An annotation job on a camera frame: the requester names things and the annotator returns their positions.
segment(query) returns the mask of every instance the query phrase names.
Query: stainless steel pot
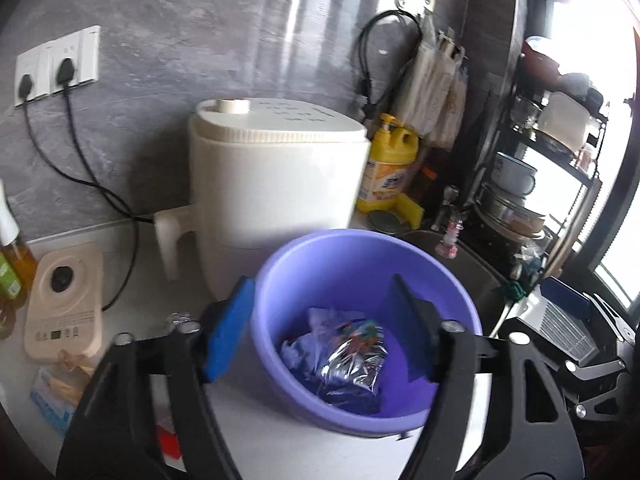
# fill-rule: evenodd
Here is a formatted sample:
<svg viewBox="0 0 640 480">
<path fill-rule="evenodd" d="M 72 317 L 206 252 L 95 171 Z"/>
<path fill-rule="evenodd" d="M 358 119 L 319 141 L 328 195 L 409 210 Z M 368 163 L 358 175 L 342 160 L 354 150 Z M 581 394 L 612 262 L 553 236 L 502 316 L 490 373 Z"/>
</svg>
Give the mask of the stainless steel pot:
<svg viewBox="0 0 640 480">
<path fill-rule="evenodd" d="M 527 209 L 523 199 L 510 197 L 486 183 L 482 185 L 478 209 L 492 220 L 526 237 L 533 237 L 542 231 L 546 219 L 546 215 Z"/>
</svg>

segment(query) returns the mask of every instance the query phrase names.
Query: green object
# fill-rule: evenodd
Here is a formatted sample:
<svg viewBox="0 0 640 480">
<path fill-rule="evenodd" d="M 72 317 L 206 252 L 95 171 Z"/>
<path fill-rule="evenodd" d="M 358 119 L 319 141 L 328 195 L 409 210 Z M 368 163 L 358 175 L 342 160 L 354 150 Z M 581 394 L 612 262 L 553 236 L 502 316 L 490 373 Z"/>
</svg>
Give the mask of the green object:
<svg viewBox="0 0 640 480">
<path fill-rule="evenodd" d="M 0 290 L 8 300 L 17 298 L 22 290 L 20 278 L 2 253 L 0 253 Z"/>
<path fill-rule="evenodd" d="M 522 286 L 518 282 L 514 281 L 507 282 L 494 290 L 496 292 L 501 292 L 505 298 L 513 300 L 514 303 L 517 303 L 527 295 Z"/>
</svg>

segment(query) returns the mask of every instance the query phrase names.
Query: bottle label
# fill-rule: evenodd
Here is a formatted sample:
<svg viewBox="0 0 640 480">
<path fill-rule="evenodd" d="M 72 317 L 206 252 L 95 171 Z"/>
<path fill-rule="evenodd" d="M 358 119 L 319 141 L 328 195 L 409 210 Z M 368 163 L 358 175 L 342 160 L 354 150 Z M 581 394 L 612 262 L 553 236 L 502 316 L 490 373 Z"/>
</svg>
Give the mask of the bottle label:
<svg viewBox="0 0 640 480">
<path fill-rule="evenodd" d="M 8 300 L 14 300 L 22 290 L 20 279 L 2 253 L 0 253 L 0 290 Z"/>
<path fill-rule="evenodd" d="M 402 189 L 408 164 L 389 164 L 370 160 L 364 170 L 358 198 L 366 202 L 382 202 L 395 198 Z"/>
</svg>

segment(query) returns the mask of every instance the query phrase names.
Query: kitchen sink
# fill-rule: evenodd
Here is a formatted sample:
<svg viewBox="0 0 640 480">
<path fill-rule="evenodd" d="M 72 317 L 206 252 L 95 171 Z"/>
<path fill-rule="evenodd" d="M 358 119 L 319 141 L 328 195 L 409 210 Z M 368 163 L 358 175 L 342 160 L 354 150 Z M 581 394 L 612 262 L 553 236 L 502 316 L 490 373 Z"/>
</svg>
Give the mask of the kitchen sink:
<svg viewBox="0 0 640 480">
<path fill-rule="evenodd" d="M 476 305 L 482 323 L 482 332 L 489 335 L 500 321 L 506 302 L 500 287 L 505 279 L 489 268 L 473 251 L 458 243 L 458 254 L 453 260 L 436 253 L 436 245 L 442 235 L 433 231 L 411 231 L 401 236 L 402 240 L 422 249 L 443 264 L 465 287 Z"/>
</svg>

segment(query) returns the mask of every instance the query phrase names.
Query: purple bucket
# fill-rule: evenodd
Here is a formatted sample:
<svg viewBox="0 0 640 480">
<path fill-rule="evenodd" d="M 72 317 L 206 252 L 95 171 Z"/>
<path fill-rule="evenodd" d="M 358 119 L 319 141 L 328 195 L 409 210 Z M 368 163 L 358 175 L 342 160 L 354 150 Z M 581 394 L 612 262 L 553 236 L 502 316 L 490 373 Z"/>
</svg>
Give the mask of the purple bucket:
<svg viewBox="0 0 640 480">
<path fill-rule="evenodd" d="M 251 334 L 276 391 L 291 411 L 329 430 L 377 437 L 420 428 L 436 385 L 426 378 L 410 383 L 404 352 L 385 330 L 388 358 L 380 374 L 380 413 L 355 415 L 323 402 L 282 363 L 282 341 L 308 332 L 310 306 L 359 310 L 385 328 L 380 312 L 391 278 L 400 274 L 412 292 L 431 301 L 443 319 L 455 319 L 476 334 L 482 327 L 460 282 L 434 258 L 390 236 L 356 229 L 329 230 L 293 240 L 258 273 Z"/>
</svg>

